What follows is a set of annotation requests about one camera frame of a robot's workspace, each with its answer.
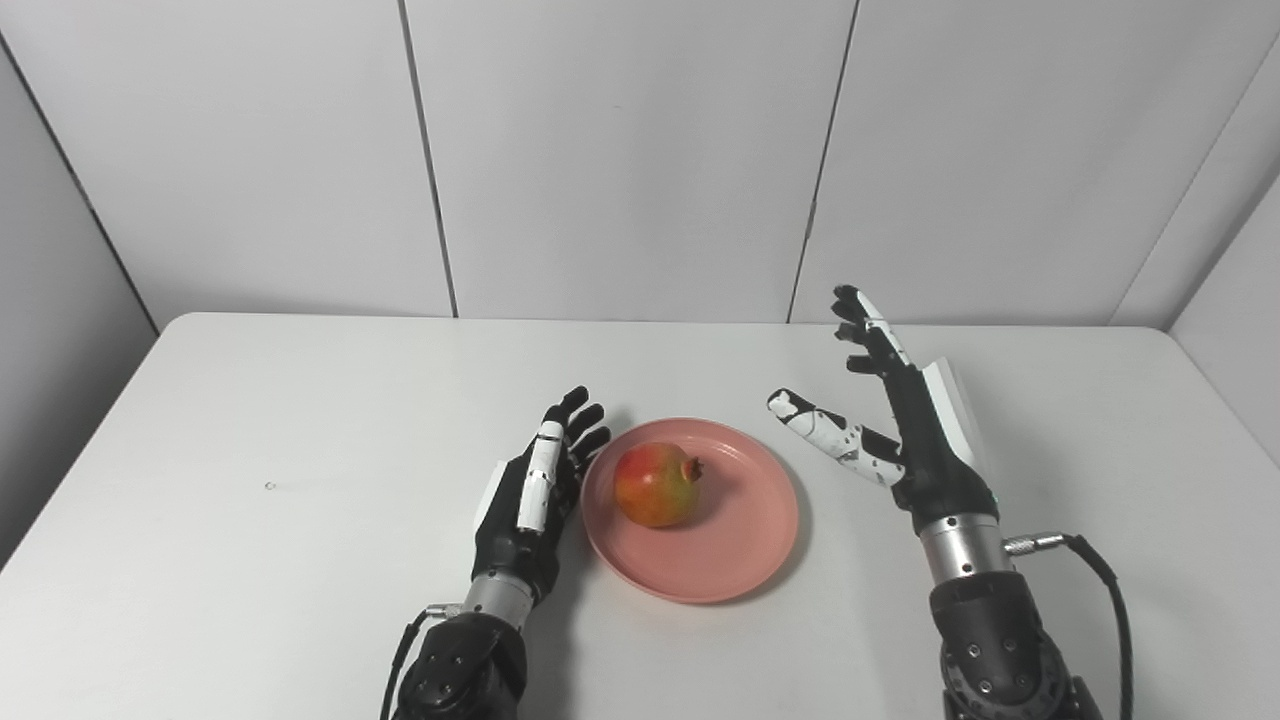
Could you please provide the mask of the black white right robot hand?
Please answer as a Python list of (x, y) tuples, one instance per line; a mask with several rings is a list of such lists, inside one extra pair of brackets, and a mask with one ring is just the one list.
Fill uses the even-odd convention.
[(956, 427), (957, 414), (940, 379), (931, 379), (899, 341), (892, 325), (858, 287), (835, 288), (837, 340), (861, 347), (846, 369), (884, 387), (899, 436), (888, 436), (819, 407), (788, 388), (767, 400), (773, 416), (840, 466), (884, 487), (911, 515), (914, 530), (948, 516), (998, 519), (997, 498)]

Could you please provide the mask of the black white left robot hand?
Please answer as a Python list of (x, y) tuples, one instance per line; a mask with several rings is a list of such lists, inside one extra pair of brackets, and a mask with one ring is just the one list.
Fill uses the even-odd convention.
[[(561, 562), (558, 547), (570, 514), (579, 506), (582, 480), (602, 448), (611, 441), (604, 424), (604, 407), (589, 401), (586, 387), (571, 389), (544, 414), (540, 425), (559, 428), (552, 439), (539, 430), (525, 451), (495, 468), (490, 480), (488, 506), (477, 519), (476, 553), (471, 577), (489, 574), (513, 577), (527, 585), (538, 606), (554, 589)], [(544, 452), (550, 484), (540, 530), (518, 524), (524, 488), (532, 457)]]

